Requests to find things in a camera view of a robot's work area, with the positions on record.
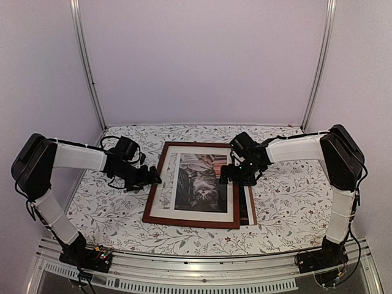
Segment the cat photo print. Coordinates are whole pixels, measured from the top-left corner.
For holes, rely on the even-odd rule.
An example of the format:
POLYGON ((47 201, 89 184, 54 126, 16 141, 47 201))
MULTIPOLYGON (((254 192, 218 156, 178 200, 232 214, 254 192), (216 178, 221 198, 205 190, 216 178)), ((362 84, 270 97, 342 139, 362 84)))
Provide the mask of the cat photo print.
POLYGON ((240 186, 219 184, 226 154, 181 153, 176 180, 174 210, 189 213, 193 221, 235 223, 239 212, 240 186))

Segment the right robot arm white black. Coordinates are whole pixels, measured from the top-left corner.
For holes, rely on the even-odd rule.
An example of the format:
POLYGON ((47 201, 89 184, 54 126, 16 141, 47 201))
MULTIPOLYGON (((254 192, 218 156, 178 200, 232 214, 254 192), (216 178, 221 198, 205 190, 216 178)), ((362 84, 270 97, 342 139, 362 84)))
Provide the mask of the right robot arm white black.
POLYGON ((242 132, 230 141, 233 162, 220 169, 220 184, 254 186, 268 167, 279 162, 316 160, 329 181, 333 202, 330 221, 317 253, 322 267, 339 259, 361 205, 360 185, 368 176, 365 157, 341 124, 310 134, 276 136, 261 143, 242 132))

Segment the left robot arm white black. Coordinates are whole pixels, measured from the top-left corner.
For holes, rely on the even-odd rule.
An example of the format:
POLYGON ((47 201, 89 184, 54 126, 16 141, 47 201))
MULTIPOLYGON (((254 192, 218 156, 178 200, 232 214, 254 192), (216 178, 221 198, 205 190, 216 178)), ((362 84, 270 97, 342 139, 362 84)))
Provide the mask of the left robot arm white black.
POLYGON ((32 134, 11 165, 15 191, 31 205, 64 252, 78 266, 91 261, 85 237, 67 218, 52 191, 52 176, 57 170, 93 171, 107 178, 123 180, 126 191, 159 184, 155 167, 144 164, 140 145, 127 137, 117 137, 114 147, 75 143, 32 134))

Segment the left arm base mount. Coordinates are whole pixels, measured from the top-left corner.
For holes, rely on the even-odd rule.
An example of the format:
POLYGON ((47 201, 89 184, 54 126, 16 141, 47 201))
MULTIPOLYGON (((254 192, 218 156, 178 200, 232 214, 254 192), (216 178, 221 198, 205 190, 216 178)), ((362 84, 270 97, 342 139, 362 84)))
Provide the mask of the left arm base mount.
POLYGON ((85 244, 80 243, 66 245, 59 256, 59 261, 82 269, 108 273, 112 258, 112 250, 107 247, 96 246, 89 249, 85 244))

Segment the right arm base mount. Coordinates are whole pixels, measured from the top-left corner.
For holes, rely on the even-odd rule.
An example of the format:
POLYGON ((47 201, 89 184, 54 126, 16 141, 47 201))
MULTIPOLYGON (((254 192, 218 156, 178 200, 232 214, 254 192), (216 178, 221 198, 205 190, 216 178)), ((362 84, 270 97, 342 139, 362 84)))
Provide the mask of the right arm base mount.
POLYGON ((348 260, 345 246, 338 249, 328 247, 316 251, 299 252, 294 259, 300 273, 309 273, 343 265, 348 260))

